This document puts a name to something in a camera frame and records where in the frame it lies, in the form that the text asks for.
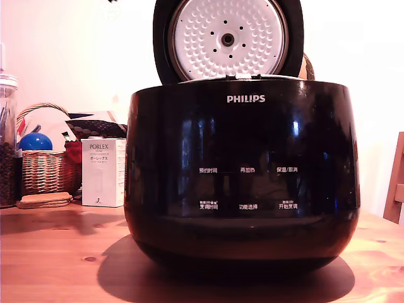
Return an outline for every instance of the glossy black surface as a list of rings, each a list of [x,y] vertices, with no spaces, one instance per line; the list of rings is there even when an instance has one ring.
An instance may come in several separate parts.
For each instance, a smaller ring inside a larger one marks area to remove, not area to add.
[[[265,102],[228,103],[234,95]],[[356,228],[357,144],[344,86],[237,80],[143,90],[133,95],[127,153],[126,218],[159,261],[314,269]]]

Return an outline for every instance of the rice cooker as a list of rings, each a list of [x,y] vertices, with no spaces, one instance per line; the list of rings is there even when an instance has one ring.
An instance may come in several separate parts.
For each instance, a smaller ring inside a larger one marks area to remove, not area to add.
[[[298,78],[299,0],[158,0],[162,86],[132,96],[130,232],[174,271],[293,275],[332,262],[360,210],[347,87]]]

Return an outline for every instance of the table surface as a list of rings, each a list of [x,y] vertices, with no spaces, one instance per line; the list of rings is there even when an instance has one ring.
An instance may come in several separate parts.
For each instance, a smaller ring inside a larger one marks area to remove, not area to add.
[[[404,228],[361,211],[330,265],[239,285],[169,275],[132,240],[123,208],[1,210],[1,302],[404,302]]]

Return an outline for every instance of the basket handle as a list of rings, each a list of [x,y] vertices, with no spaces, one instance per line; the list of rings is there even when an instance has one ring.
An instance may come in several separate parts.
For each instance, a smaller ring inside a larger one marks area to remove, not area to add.
[[[23,122],[26,115],[28,115],[30,112],[33,112],[35,109],[43,109],[43,108],[57,109],[57,110],[60,110],[61,112],[65,113],[67,116],[69,116],[69,113],[67,112],[66,109],[64,109],[63,107],[58,106],[56,104],[53,104],[53,103],[34,104],[34,105],[27,107],[22,112],[20,112],[20,114],[17,117],[17,129],[20,128],[21,123]]]

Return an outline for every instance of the wooden coaster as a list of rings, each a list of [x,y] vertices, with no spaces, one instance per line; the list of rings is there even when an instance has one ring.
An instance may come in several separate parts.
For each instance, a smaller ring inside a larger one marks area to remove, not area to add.
[[[63,207],[72,202],[73,197],[69,193],[33,194],[22,197],[16,206],[21,209]]]

